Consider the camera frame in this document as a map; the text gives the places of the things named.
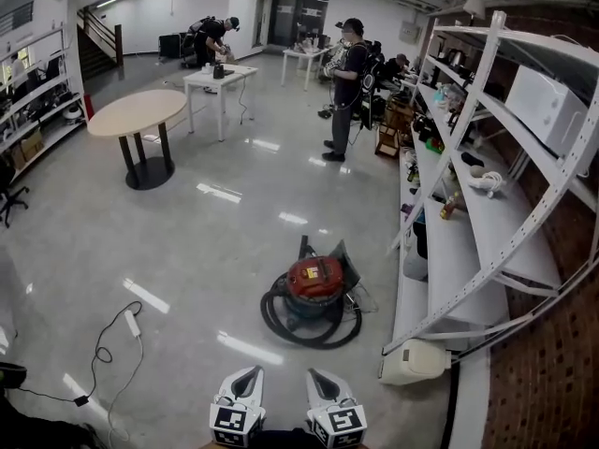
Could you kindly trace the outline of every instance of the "white microwave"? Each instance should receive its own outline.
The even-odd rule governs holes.
[[[561,158],[572,149],[588,111],[566,86],[526,66],[519,68],[505,105]],[[577,171],[585,172],[593,157],[594,152],[585,155]]]

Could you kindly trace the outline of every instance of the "door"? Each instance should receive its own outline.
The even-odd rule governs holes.
[[[262,42],[262,24],[264,23],[264,2],[265,0],[257,0],[256,2],[256,17],[254,18],[254,47],[261,47]]]

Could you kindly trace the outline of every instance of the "brick wall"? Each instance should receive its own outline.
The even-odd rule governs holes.
[[[507,7],[506,25],[540,35],[568,35],[599,51],[599,25],[581,9]],[[456,17],[443,17],[453,24]],[[515,66],[497,62],[493,80],[509,84]],[[489,126],[487,132],[495,128]],[[507,163],[519,150],[510,136],[493,139]],[[597,159],[587,183],[595,191]],[[535,205],[547,189],[529,164],[520,184]],[[568,193],[543,231],[563,279],[589,257],[594,214]],[[539,298],[508,290],[512,316],[527,312]],[[556,308],[491,350],[489,416],[484,449],[599,447],[599,270],[587,277]]]

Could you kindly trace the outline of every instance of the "black table base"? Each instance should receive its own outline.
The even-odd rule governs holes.
[[[127,138],[119,137],[124,162],[129,170],[125,178],[125,182],[129,188],[138,191],[152,190],[166,183],[175,172],[175,164],[170,158],[170,148],[168,147],[167,126],[164,123],[160,123],[158,132],[160,133],[160,143],[164,158],[162,156],[154,156],[146,159],[141,135],[136,133],[133,136],[139,155],[139,163],[136,165],[133,164]]]

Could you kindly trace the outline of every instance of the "wooden tabletop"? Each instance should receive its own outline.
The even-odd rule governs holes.
[[[95,137],[116,138],[158,126],[185,108],[185,94],[150,90],[116,100],[95,114],[87,131]]]

